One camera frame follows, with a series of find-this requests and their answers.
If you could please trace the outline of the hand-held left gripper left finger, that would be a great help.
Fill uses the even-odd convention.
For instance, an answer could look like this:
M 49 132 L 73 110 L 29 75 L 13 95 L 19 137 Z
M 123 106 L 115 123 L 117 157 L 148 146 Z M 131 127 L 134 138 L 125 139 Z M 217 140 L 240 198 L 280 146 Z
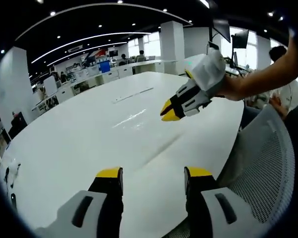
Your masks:
M 123 213 L 123 168 L 101 170 L 57 211 L 56 220 L 37 228 L 39 238 L 118 238 Z

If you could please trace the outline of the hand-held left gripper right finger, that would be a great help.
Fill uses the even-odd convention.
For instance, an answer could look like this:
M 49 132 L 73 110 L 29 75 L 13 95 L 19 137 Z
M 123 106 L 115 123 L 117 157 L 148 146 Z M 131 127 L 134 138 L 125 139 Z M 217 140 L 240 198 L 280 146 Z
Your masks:
M 211 172 L 185 167 L 186 211 L 192 238 L 261 238 L 263 225 L 250 206 L 227 187 L 218 187 Z

